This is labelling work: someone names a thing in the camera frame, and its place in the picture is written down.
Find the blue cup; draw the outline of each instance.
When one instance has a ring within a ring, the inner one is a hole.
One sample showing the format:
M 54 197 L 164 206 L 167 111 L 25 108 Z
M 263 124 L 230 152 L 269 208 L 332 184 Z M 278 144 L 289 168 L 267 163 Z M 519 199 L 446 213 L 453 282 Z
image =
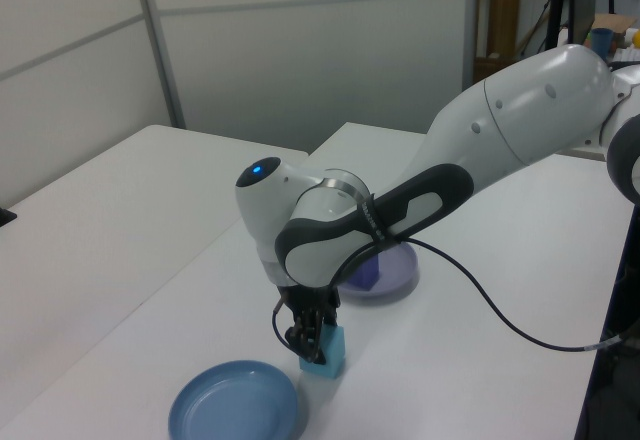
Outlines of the blue cup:
M 613 30 L 608 28 L 594 28 L 591 30 L 591 50 L 596 52 L 598 56 L 607 61 L 607 54 L 613 40 Z

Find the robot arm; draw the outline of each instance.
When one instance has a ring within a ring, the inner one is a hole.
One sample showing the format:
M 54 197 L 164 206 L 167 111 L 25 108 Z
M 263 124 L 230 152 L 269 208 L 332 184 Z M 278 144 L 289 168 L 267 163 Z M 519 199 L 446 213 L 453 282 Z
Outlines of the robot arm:
M 403 175 L 375 196 L 341 170 L 294 168 L 279 159 L 250 166 L 236 198 L 270 280 L 293 311 L 290 347 L 322 363 L 317 339 L 322 323 L 335 324 L 338 283 L 370 256 L 558 150 L 608 147 L 614 182 L 640 203 L 640 98 L 632 98 L 638 84 L 640 69 L 611 73 L 581 46 L 520 62 L 447 105 Z

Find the white table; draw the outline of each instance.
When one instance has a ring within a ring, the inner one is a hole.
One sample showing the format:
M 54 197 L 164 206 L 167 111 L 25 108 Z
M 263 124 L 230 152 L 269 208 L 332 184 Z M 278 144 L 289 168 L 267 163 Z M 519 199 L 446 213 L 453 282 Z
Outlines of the white table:
M 420 142 L 417 134 L 347 124 L 306 164 L 352 170 L 376 190 Z M 631 212 L 604 164 L 554 156 L 480 193 L 419 238 L 467 266 L 527 332 L 581 345 L 600 335 Z M 572 438 L 594 353 L 526 342 L 453 267 L 418 256 L 420 282 L 407 298 L 344 301 L 347 366 L 332 381 L 301 373 L 273 337 L 278 295 L 238 222 L 0 439 L 167 438 L 182 386 L 236 359 L 266 361 L 292 379 L 305 439 Z
M 0 427 L 238 218 L 256 156 L 307 157 L 145 128 L 11 210 L 0 228 Z

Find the light blue cube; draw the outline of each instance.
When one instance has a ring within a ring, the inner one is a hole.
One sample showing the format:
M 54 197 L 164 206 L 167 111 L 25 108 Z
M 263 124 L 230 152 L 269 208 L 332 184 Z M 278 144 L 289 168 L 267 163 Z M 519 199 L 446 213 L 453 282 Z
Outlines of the light blue cube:
M 327 363 L 318 365 L 300 358 L 300 369 L 327 378 L 337 378 L 344 365 L 344 329 L 339 326 L 323 325 L 320 332 L 320 348 Z

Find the white wall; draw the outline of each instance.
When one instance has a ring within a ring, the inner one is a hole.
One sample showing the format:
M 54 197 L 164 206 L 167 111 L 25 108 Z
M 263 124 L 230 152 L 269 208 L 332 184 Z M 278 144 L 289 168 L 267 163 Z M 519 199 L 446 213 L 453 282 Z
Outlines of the white wall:
M 140 0 L 0 0 L 0 206 L 169 124 Z
M 189 129 L 313 151 L 462 90 L 466 0 L 155 1 Z

